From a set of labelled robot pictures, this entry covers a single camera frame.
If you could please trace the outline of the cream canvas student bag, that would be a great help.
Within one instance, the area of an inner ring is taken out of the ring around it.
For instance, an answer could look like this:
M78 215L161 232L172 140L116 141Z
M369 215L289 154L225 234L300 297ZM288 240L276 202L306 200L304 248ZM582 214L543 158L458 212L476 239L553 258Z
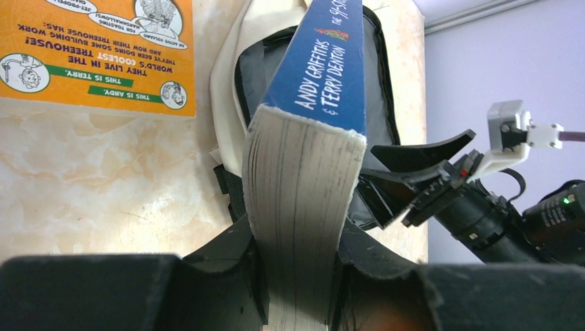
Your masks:
M244 135L309 1L245 1L210 76L217 146L210 154L233 222L245 214L241 184ZM385 33L388 1L365 1L366 110L368 147L400 144Z

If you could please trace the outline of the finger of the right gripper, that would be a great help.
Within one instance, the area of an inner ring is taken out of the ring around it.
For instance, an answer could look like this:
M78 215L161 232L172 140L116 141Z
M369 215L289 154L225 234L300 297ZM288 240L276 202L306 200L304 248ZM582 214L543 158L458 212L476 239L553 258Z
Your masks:
M386 229L400 221L420 226L445 209L450 190L450 164L414 172L391 172L364 168L358 176L357 194L373 218L373 225Z
M371 148L372 154L391 172L416 172L450 160L476 136L467 129L449 139L436 143L409 146L382 146Z

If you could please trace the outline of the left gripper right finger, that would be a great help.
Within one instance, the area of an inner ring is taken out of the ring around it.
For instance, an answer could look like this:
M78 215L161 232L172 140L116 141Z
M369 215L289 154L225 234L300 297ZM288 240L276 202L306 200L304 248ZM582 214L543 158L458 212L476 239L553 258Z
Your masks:
M347 222L334 330L583 330L584 269L417 264Z

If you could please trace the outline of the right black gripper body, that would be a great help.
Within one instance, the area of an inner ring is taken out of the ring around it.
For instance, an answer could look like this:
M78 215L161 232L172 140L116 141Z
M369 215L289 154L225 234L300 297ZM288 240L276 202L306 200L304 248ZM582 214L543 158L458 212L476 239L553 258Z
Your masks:
M484 263L544 262L516 227L520 215L511 202L472 179L482 158L473 150L455 164L443 161L443 173L419 187L402 224L419 226L434 218Z

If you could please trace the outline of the blue white book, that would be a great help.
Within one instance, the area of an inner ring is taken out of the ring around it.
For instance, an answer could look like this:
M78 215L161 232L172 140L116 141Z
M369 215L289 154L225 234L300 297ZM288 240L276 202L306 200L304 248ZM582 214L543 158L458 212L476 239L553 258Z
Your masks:
M313 1L244 145L269 330L328 329L335 258L366 147L362 3Z

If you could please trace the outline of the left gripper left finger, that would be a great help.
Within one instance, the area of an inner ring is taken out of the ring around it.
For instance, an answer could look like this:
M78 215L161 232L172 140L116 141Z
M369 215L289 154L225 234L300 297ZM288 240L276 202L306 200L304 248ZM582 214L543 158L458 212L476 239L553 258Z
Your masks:
M38 255L1 264L2 330L261 330L247 218L195 252Z

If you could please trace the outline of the orange book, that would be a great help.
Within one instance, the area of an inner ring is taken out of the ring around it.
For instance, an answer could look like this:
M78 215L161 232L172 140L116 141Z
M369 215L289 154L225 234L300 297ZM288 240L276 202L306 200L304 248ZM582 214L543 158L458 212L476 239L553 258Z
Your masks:
M2 1L1 109L196 115L191 1Z

